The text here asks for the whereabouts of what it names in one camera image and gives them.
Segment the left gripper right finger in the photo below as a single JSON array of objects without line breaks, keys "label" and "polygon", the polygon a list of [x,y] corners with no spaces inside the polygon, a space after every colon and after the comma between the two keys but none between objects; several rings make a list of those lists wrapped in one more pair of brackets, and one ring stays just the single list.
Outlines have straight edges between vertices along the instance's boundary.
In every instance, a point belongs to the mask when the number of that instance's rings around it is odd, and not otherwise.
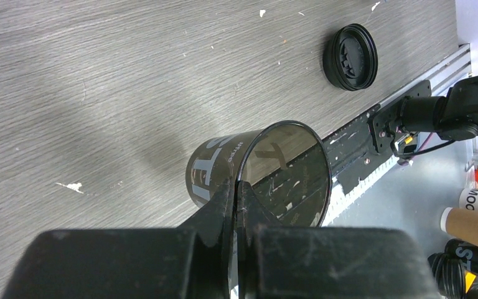
[{"label": "left gripper right finger", "polygon": [[240,298],[438,298],[428,262],[395,229],[283,226],[237,185]]}]

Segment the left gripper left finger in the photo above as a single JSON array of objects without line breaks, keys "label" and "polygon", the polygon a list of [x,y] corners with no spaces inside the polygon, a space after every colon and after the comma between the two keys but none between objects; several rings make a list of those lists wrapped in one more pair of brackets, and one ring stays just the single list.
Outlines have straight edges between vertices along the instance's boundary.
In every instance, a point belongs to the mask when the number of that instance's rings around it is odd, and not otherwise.
[{"label": "left gripper left finger", "polygon": [[174,228],[60,229],[23,253],[4,298],[229,298],[233,183]]}]

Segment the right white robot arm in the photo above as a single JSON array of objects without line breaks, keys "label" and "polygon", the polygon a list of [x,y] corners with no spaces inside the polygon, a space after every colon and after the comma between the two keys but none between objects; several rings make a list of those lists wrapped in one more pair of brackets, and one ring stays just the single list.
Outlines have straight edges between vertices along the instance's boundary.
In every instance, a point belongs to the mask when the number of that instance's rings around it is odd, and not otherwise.
[{"label": "right white robot arm", "polygon": [[402,135],[435,133],[446,145],[478,136],[478,76],[465,78],[444,96],[433,96],[422,81],[414,95],[403,95],[379,109],[369,120],[373,145],[378,153],[390,149],[399,158],[396,141]]}]

